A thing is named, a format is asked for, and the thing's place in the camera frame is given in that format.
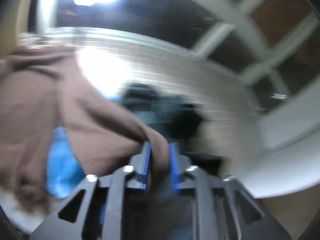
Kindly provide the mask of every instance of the black metal bracket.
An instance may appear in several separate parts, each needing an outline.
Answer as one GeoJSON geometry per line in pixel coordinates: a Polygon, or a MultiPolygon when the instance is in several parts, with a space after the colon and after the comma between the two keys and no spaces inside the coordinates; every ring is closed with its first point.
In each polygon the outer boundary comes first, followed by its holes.
{"type": "MultiPolygon", "coordinates": [[[[236,178],[211,176],[181,155],[176,144],[170,144],[169,149],[172,186],[177,195],[190,195],[194,199],[194,240],[291,239],[236,178]]],[[[30,239],[86,239],[88,224],[100,227],[99,238],[102,240],[126,239],[123,234],[125,192],[146,190],[151,150],[150,143],[145,142],[141,154],[133,156],[129,165],[101,178],[87,175],[30,239]],[[105,194],[100,202],[96,195],[101,195],[103,190],[105,194]],[[71,203],[77,207],[73,215],[68,210],[71,203]],[[99,205],[102,208],[92,212],[92,206],[99,205]]]]}

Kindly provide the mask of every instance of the silver bolt head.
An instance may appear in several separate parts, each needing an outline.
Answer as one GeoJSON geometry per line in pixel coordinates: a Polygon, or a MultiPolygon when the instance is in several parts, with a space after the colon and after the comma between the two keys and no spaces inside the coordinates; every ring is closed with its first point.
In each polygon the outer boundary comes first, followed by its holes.
{"type": "Polygon", "coordinates": [[[93,174],[88,174],[87,176],[85,176],[85,178],[89,182],[96,182],[98,180],[98,176],[93,174]]]}
{"type": "Polygon", "coordinates": [[[226,176],[224,176],[224,178],[223,178],[223,181],[232,181],[232,180],[234,180],[236,177],[234,176],[234,175],[226,175],[226,176]]]}
{"type": "Polygon", "coordinates": [[[126,165],[126,166],[123,167],[123,171],[127,172],[127,173],[133,172],[133,170],[134,170],[134,167],[131,166],[131,165],[126,165]]]}
{"type": "Polygon", "coordinates": [[[199,167],[196,165],[191,165],[189,168],[186,169],[186,171],[196,171],[199,167]]]}

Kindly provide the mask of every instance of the wall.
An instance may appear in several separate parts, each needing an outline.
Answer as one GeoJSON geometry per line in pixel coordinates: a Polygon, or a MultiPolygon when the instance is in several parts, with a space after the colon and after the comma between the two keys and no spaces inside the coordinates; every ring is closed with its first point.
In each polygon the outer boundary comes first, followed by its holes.
{"type": "Polygon", "coordinates": [[[28,15],[31,0],[15,0],[0,21],[0,59],[18,44],[18,34],[28,30],[28,15]]]}
{"type": "Polygon", "coordinates": [[[15,0],[0,21],[0,58],[12,51],[17,46],[16,26],[20,0],[15,0]]]}
{"type": "Polygon", "coordinates": [[[285,106],[263,116],[259,127],[265,149],[276,149],[304,136],[320,124],[320,77],[285,106]]]}
{"type": "Polygon", "coordinates": [[[264,152],[241,176],[256,198],[281,196],[320,183],[320,130],[275,152],[264,152]]]}

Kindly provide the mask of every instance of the black metal mount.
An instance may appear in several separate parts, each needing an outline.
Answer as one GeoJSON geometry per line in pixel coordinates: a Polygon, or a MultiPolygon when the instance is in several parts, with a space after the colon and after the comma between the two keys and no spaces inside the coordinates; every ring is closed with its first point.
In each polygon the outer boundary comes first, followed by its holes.
{"type": "MultiPolygon", "coordinates": [[[[30,239],[129,239],[124,233],[125,195],[146,191],[151,150],[145,142],[141,154],[133,156],[129,165],[108,176],[86,176],[30,239]]],[[[176,194],[194,197],[193,239],[291,239],[235,177],[210,176],[181,155],[174,143],[170,154],[176,194]]]]}

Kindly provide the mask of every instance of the triangular cutout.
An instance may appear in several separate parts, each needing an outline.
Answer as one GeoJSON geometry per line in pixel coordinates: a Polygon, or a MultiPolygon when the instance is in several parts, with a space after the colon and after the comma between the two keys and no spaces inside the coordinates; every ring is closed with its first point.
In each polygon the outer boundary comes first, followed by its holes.
{"type": "Polygon", "coordinates": [[[225,232],[225,238],[229,240],[237,240],[238,239],[238,232],[236,229],[235,220],[233,218],[233,214],[231,211],[231,207],[228,201],[228,198],[226,196],[224,189],[215,189],[214,194],[218,197],[217,203],[218,208],[222,207],[222,210],[220,209],[220,212],[223,213],[223,215],[220,215],[219,223],[222,225],[222,232],[225,232]]]}
{"type": "Polygon", "coordinates": [[[75,195],[75,197],[59,212],[58,217],[71,223],[76,222],[84,193],[84,189],[80,190],[78,194],[75,195]]]}
{"type": "Polygon", "coordinates": [[[250,203],[250,200],[251,198],[247,194],[236,192],[236,206],[240,208],[242,218],[247,225],[260,220],[262,217],[262,214],[250,203]]]}

